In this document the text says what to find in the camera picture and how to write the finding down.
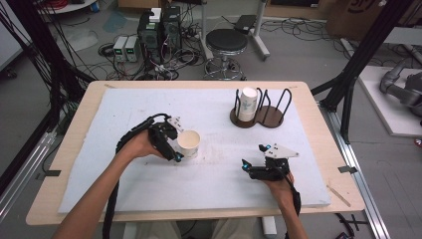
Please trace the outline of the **aluminium rail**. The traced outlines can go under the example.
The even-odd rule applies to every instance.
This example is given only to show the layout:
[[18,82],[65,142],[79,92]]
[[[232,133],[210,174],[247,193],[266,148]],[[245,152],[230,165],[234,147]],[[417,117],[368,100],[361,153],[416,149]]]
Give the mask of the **aluminium rail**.
[[29,180],[46,157],[50,148],[56,141],[55,132],[45,132],[29,152],[23,157],[23,164],[18,168],[17,173],[12,177],[11,182],[5,191],[0,195],[0,224],[7,217],[10,209],[28,184]]
[[364,202],[364,213],[370,226],[371,232],[375,239],[391,239],[382,216],[377,208],[376,202],[369,186],[365,180],[363,171],[360,168],[357,157],[352,149],[352,146],[340,134],[341,120],[336,113],[331,113],[324,108],[319,108],[322,116],[325,118],[328,128],[339,151],[345,161],[345,164],[353,169],[352,178],[357,185],[358,191],[362,196]]

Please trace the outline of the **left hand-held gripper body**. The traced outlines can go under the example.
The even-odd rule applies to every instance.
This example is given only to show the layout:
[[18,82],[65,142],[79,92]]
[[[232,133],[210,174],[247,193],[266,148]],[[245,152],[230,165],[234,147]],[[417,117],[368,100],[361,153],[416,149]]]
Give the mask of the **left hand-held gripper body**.
[[155,116],[150,120],[148,139],[167,160],[173,160],[174,154],[178,152],[168,142],[171,139],[169,137],[170,132],[176,130],[180,130],[180,124],[177,122],[176,118],[171,116],[163,116],[163,121],[160,122],[155,121]]

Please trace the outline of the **black metal frame post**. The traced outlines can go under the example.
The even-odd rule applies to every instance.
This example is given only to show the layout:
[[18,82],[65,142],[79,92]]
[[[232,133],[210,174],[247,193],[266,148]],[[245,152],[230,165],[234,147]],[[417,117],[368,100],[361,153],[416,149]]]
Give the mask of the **black metal frame post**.
[[27,45],[24,34],[15,26],[6,13],[0,12],[0,21],[22,47],[24,53],[38,71],[50,93],[49,127],[60,121],[62,107],[69,106],[73,111],[86,92],[89,83],[95,79],[72,65],[63,55],[38,6],[33,0],[6,0],[31,40]]
[[349,122],[354,85],[370,59],[384,43],[412,2],[413,0],[386,0],[383,10],[369,28],[344,69],[332,80],[311,90],[313,96],[329,90],[320,104],[330,113],[335,113],[338,104],[343,101],[339,132],[347,144],[349,144]]

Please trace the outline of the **black wire cup holder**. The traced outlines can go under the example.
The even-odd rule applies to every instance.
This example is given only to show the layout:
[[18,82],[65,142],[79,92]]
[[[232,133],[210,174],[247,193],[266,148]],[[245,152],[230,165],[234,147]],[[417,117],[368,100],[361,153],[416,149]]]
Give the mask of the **black wire cup holder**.
[[285,115],[292,103],[292,93],[289,89],[283,89],[279,100],[275,106],[272,105],[269,91],[256,88],[258,91],[257,108],[255,116],[250,121],[240,121],[238,110],[242,91],[237,90],[235,94],[234,107],[230,111],[230,121],[237,127],[249,128],[256,123],[268,127],[276,128],[284,122]]

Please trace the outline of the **black computer tower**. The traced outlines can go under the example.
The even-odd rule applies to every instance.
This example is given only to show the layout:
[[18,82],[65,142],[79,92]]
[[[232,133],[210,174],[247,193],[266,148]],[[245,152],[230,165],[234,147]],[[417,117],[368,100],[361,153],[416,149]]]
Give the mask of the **black computer tower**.
[[169,6],[164,9],[162,16],[167,46],[173,50],[181,48],[180,14],[179,6]]
[[160,64],[162,62],[161,47],[163,43],[162,24],[160,21],[158,23],[150,22],[150,14],[151,9],[147,9],[141,14],[137,27],[137,35],[143,58]]

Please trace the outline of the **grey power supply unit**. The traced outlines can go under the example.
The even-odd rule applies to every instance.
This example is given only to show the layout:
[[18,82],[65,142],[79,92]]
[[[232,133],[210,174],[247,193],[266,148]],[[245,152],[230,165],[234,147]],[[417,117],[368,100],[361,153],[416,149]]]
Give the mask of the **grey power supply unit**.
[[136,36],[129,36],[125,44],[126,56],[130,62],[136,62],[138,60],[140,50],[138,38]]
[[127,60],[125,53],[126,41],[127,38],[125,36],[120,36],[117,38],[116,42],[113,45],[114,56],[118,62],[125,62]]

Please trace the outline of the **person's left hand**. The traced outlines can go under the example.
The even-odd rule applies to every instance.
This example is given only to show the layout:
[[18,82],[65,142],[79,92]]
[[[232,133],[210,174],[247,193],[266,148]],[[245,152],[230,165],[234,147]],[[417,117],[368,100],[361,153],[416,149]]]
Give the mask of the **person's left hand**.
[[131,162],[138,157],[149,155],[162,157],[162,154],[149,141],[148,131],[144,130],[130,139],[116,154],[115,158],[120,161]]

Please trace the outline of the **white floor board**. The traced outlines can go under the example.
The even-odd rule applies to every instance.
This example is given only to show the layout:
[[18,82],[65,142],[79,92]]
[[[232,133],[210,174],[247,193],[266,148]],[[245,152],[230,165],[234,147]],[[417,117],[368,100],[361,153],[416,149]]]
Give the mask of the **white floor board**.
[[379,90],[381,78],[389,67],[367,66],[359,76],[360,84],[390,135],[422,137],[421,118],[400,104],[399,100]]

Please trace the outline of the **single white paper cup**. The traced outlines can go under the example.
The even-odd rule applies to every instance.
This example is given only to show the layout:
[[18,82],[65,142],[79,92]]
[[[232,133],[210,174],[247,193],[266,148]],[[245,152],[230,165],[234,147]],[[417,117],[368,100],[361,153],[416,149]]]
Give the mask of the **single white paper cup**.
[[200,141],[200,135],[195,130],[184,130],[177,138],[180,152],[188,159],[193,159],[197,156]]

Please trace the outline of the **white foam mat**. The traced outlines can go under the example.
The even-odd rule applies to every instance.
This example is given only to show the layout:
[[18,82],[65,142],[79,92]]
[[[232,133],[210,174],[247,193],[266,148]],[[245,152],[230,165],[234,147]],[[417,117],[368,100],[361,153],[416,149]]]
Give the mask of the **white foam mat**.
[[134,160],[120,178],[116,211],[272,208],[275,201],[266,185],[242,169],[243,161],[263,164],[262,144],[296,152],[289,165],[303,207],[330,205],[297,102],[281,90],[269,95],[273,104],[287,111],[283,123],[276,128],[240,128],[230,121],[232,90],[106,90],[71,170],[60,212],[69,212],[105,170],[125,133],[162,114],[178,117],[183,128],[200,134],[199,153],[179,162],[154,155]]

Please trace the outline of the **black round stool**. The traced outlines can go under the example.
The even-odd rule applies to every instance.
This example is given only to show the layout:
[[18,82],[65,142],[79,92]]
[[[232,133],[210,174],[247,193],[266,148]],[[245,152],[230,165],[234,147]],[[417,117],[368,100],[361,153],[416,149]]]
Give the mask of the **black round stool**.
[[206,77],[225,81],[245,79],[240,64],[233,59],[247,49],[244,34],[234,29],[216,29],[207,34],[205,43],[213,54],[204,66]]

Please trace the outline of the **stack of white paper cups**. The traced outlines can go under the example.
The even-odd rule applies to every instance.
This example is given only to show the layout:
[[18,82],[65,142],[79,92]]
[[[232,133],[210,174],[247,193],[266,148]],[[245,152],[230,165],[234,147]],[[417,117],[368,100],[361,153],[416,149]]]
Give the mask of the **stack of white paper cups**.
[[238,110],[240,121],[250,121],[254,118],[257,108],[258,91],[254,88],[246,87],[242,90]]

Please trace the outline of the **person's beige trousers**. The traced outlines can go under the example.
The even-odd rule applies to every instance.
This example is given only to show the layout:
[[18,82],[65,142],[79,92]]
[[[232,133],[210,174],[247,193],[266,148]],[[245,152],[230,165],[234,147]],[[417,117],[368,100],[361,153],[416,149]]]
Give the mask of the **person's beige trousers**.
[[[256,218],[219,219],[212,223],[210,239],[254,239]],[[182,239],[175,221],[128,223],[122,239]]]

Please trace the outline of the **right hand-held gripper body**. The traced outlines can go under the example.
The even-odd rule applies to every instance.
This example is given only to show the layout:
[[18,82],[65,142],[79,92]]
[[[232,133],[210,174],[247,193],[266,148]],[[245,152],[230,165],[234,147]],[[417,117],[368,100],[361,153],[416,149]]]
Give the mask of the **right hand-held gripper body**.
[[271,148],[263,152],[264,166],[253,166],[248,172],[252,179],[277,181],[284,179],[290,173],[288,159],[298,157],[299,154],[284,146],[274,143]]

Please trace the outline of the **brown cardboard box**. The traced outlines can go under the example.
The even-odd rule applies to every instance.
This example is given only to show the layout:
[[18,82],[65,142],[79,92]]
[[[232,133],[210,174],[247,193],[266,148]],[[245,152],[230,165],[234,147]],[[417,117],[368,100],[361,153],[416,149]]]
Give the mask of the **brown cardboard box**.
[[360,41],[388,0],[335,0],[328,11],[326,31],[334,37]]

